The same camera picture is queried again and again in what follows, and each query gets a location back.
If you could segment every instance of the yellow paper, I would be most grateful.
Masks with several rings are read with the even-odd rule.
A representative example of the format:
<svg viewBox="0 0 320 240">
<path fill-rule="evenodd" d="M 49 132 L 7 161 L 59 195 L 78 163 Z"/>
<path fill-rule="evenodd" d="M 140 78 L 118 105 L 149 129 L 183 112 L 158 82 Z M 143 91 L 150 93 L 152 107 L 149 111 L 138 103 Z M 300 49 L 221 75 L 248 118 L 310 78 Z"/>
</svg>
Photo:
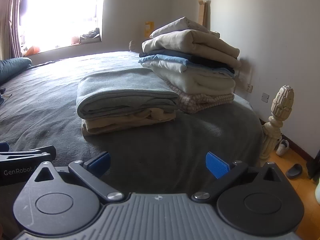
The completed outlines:
<svg viewBox="0 0 320 240">
<path fill-rule="evenodd" d="M 144 25 L 144 36 L 146 38 L 150 37 L 150 34 L 155 30 L 155 22 L 145 22 Z"/>
</svg>

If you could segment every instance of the wooden floor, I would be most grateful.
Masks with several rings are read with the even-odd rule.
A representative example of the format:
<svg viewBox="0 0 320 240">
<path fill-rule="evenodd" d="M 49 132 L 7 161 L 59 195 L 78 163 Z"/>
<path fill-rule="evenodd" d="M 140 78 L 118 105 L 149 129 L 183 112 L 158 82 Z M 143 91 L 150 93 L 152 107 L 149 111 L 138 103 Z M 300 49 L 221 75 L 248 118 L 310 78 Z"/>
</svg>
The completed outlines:
<svg viewBox="0 0 320 240">
<path fill-rule="evenodd" d="M 306 161 L 291 149 L 283 157 L 272 152 L 268 161 L 275 162 L 283 173 L 296 163 L 303 166 L 303 173 L 299 178 L 289 179 L 304 204 L 304 217 L 296 233 L 303 240 L 320 239 L 320 205 L 315 198 L 316 185 L 307 177 Z"/>
</svg>

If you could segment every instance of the white wall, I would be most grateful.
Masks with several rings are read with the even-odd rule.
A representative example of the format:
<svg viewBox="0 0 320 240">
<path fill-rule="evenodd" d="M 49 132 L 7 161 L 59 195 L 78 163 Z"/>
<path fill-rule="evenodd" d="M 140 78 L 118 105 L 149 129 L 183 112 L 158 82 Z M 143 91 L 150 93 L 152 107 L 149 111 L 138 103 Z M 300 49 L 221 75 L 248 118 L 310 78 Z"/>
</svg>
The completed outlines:
<svg viewBox="0 0 320 240">
<path fill-rule="evenodd" d="M 240 49 L 242 82 L 236 93 L 259 117 L 270 115 L 283 85 L 295 92 L 293 111 L 282 132 L 311 156 L 320 149 L 320 0 L 211 0 L 212 31 Z M 197 0 L 173 0 L 172 18 L 197 20 Z M 251 94 L 241 90 L 253 85 Z M 262 93 L 270 95 L 261 101 Z"/>
<path fill-rule="evenodd" d="M 170 21 L 172 0 L 104 0 L 102 42 L 69 46 L 30 56 L 34 65 L 49 60 L 110 51 L 128 50 L 129 42 L 137 45 L 144 38 L 144 22 L 154 21 L 161 27 Z"/>
</svg>

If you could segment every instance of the blue gripper pad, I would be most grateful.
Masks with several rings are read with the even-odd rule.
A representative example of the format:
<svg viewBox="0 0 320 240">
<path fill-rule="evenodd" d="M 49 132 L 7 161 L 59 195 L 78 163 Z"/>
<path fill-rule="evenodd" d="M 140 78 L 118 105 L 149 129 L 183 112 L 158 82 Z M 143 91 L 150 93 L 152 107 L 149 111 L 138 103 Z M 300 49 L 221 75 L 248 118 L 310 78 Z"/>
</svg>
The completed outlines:
<svg viewBox="0 0 320 240">
<path fill-rule="evenodd" d="M 205 164 L 208 170 L 217 178 L 221 178 L 224 174 L 230 171 L 228 163 L 214 155 L 212 152 L 208 152 L 205 157 Z"/>
<path fill-rule="evenodd" d="M 7 142 L 0 142 L 0 152 L 8 152 L 9 144 Z"/>
<path fill-rule="evenodd" d="M 97 178 L 100 178 L 107 170 L 109 170 L 110 164 L 110 154 L 108 152 L 103 152 L 99 156 L 88 160 L 84 164 L 84 168 Z"/>
</svg>

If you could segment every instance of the brown curtain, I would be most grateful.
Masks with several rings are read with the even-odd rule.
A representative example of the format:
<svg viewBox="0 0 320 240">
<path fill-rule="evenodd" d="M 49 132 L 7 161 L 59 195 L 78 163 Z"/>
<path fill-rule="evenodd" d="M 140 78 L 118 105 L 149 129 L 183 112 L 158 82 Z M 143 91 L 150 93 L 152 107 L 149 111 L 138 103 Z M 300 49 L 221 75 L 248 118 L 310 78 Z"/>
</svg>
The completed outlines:
<svg viewBox="0 0 320 240">
<path fill-rule="evenodd" d="M 0 19 L 0 59 L 22 57 L 19 26 L 20 0 L 2 0 Z"/>
</svg>

